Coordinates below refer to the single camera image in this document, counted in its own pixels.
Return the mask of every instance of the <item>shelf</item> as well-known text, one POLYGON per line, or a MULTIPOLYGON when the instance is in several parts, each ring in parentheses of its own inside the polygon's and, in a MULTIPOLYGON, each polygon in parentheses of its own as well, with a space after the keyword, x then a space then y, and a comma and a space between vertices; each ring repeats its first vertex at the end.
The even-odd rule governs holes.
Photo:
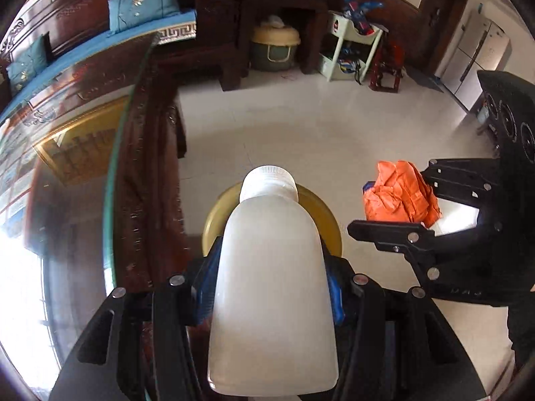
MULTIPOLYGON (((319 55, 319 66, 318 70, 319 72, 325 76, 329 77, 331 76, 331 80, 354 80, 355 74, 346 74, 342 72, 340 69, 340 65, 338 62, 333 62, 332 59, 324 56, 323 54, 319 55)), ((359 71, 359 78, 363 78, 364 74, 363 72, 366 69, 366 63, 362 60, 359 60, 360 62, 360 71, 359 71)))
POLYGON ((352 42, 358 42, 359 44, 371 45, 375 41, 376 37, 380 34, 381 29, 375 25, 372 25, 373 33, 363 35, 355 29, 353 22, 350 19, 344 18, 344 16, 335 11, 330 11, 329 19, 329 33, 343 40, 350 40, 352 42))

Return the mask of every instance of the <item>red stool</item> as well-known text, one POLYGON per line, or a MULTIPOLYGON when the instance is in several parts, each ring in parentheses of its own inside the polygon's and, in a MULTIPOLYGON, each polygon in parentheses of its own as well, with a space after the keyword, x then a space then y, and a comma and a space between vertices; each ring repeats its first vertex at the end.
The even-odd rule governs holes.
POLYGON ((373 58, 371 69, 370 89, 378 92, 398 93, 400 79, 403 77, 401 69, 405 63, 405 51, 394 41, 383 42, 373 58), (383 87, 383 74, 395 77, 394 87, 383 87))

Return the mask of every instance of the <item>white plastic bottle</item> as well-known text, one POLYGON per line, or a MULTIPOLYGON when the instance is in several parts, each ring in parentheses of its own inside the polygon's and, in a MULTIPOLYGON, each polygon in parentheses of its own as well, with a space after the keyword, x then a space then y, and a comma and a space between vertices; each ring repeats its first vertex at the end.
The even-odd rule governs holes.
POLYGON ((291 175, 251 171, 221 248, 208 382, 224 395, 331 389, 338 362, 319 233, 291 175))

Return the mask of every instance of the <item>floor mat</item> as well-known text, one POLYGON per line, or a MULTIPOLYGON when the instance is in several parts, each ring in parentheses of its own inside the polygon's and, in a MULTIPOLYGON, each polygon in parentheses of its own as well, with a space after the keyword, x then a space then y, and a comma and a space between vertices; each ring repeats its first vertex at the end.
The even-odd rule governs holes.
POLYGON ((416 84, 424 88, 442 92, 442 89, 438 87, 437 83, 435 83, 429 76, 419 71, 418 69, 406 65, 405 70, 407 71, 407 75, 411 77, 414 81, 416 81, 416 84))

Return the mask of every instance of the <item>blue pillow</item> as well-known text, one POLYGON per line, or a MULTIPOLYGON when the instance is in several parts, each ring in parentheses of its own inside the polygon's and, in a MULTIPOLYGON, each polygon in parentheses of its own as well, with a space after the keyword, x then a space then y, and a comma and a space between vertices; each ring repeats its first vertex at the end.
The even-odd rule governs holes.
POLYGON ((44 38, 41 35, 7 67, 7 76, 13 96, 19 93, 37 74, 44 71, 47 66, 44 38))
POLYGON ((108 7, 111 33, 180 13, 178 0, 108 0, 108 7))

